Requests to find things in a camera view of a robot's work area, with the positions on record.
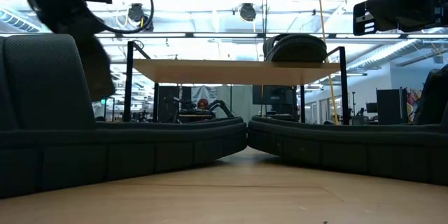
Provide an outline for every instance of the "computer monitor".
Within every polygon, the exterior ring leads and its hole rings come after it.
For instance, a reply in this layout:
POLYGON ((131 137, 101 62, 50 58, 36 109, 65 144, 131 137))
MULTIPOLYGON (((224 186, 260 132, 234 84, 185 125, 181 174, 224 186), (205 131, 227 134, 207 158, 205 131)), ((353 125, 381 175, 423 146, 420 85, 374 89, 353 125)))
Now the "computer monitor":
POLYGON ((378 103, 366 103, 365 109, 367 110, 367 113, 378 113, 378 103))
POLYGON ((287 105, 294 104, 294 89, 291 86, 252 85, 252 104, 254 105, 287 105))

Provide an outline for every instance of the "black cable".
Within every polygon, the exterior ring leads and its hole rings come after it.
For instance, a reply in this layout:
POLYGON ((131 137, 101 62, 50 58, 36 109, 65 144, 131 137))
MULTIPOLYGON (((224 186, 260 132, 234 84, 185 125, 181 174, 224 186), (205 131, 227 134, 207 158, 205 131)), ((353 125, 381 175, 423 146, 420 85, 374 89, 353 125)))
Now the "black cable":
POLYGON ((135 33, 139 33, 141 31, 145 30, 146 28, 148 28, 149 25, 151 24, 151 22, 153 21, 153 17, 154 17, 154 0, 149 0, 149 1, 150 1, 150 5, 151 5, 151 10, 150 10, 150 14, 149 14, 149 17, 148 17, 147 21, 144 23, 143 26, 141 26, 141 27, 139 27, 137 29, 131 30, 131 31, 123 31, 123 30, 119 30, 119 29, 108 27, 95 14, 93 14, 93 12, 87 7, 87 4, 85 4, 85 9, 86 9, 86 11, 90 15, 92 15, 93 17, 95 17, 98 20, 98 22, 101 24, 102 28, 105 29, 106 31, 112 32, 112 33, 117 33, 117 34, 135 34, 135 33))

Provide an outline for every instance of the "ceiling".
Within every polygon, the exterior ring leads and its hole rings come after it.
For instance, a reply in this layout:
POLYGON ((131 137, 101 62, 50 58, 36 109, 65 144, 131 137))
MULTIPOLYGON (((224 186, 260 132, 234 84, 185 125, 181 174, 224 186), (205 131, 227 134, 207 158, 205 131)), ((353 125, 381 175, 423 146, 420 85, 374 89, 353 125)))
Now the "ceiling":
MULTIPOLYGON (((100 41, 112 59, 111 69, 117 78, 124 80, 125 52, 127 42, 138 39, 145 52, 157 59, 186 60, 259 60, 263 58, 263 39, 237 36, 266 33, 322 33, 321 14, 326 33, 352 34, 352 10, 355 4, 365 0, 154 0, 154 32, 116 38, 113 34, 100 34, 100 41), (255 22, 244 22, 239 16, 242 4, 251 3, 257 12, 255 22), (225 38, 176 38, 172 33, 231 33, 225 38)), ((149 0, 113 0, 113 4, 88 3, 90 10, 105 23, 117 29, 134 29, 131 24, 121 28, 127 9, 133 3, 151 9, 149 0)), ((25 32, 50 32, 42 25, 26 0, 0 0, 0 35, 25 32), (24 26, 11 24, 2 19, 2 13, 19 18, 24 26)), ((341 36, 328 39, 328 50, 337 46, 346 47, 347 62, 350 63, 372 50, 396 43, 390 39, 358 39, 341 36)), ((144 76, 136 75, 135 88, 153 85, 144 76)))

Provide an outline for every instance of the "small wooden platform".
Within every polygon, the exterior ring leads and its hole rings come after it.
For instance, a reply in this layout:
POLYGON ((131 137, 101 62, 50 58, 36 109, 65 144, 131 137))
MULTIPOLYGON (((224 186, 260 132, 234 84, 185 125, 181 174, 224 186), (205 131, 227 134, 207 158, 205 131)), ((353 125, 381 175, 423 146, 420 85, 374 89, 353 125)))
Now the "small wooden platform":
POLYGON ((340 70, 338 63, 135 59, 155 83, 305 85, 340 70))
POLYGON ((14 224, 446 224, 448 187, 286 166, 247 148, 196 169, 0 200, 14 224))

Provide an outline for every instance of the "black metal frame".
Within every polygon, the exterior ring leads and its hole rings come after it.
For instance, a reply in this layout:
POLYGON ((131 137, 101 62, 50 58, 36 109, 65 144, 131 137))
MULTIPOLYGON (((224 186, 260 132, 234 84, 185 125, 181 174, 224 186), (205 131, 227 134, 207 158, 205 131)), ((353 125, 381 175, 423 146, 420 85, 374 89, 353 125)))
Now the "black metal frame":
MULTIPOLYGON (((134 68, 134 49, 138 50, 146 59, 151 58, 147 55, 135 42, 127 42, 127 61, 126 61, 126 87, 125 87, 125 111, 123 113, 123 122, 131 120, 131 98, 132 98, 132 69, 134 68)), ((349 89, 347 85, 347 69, 345 59, 345 47, 340 46, 327 54, 327 57, 339 51, 339 64, 341 69, 341 86, 342 86, 342 124, 348 125, 350 121, 349 115, 349 89)), ((159 105, 159 83, 154 83, 154 109, 153 122, 158 121, 158 105, 159 105)), ((305 87, 300 86, 300 120, 305 123, 305 87)))

